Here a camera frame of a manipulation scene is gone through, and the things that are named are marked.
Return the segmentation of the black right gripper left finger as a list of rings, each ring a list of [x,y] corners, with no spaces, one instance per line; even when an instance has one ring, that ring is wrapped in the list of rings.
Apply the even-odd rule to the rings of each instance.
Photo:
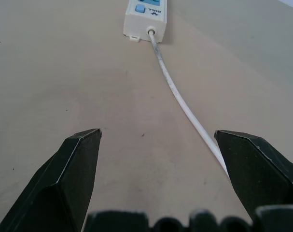
[[[0,232],[81,232],[101,137],[101,129],[90,129],[66,138],[21,192]]]

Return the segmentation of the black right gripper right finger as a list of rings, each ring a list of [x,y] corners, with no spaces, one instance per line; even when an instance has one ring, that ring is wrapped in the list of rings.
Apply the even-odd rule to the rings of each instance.
[[[251,218],[265,205],[293,204],[293,163],[264,138],[243,132],[214,134],[233,189]]]

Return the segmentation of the white power strip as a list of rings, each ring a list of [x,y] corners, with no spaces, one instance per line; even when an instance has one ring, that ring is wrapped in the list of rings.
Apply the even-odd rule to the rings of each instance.
[[[123,34],[131,41],[150,41],[149,31],[157,43],[162,42],[167,25],[167,0],[129,0]]]

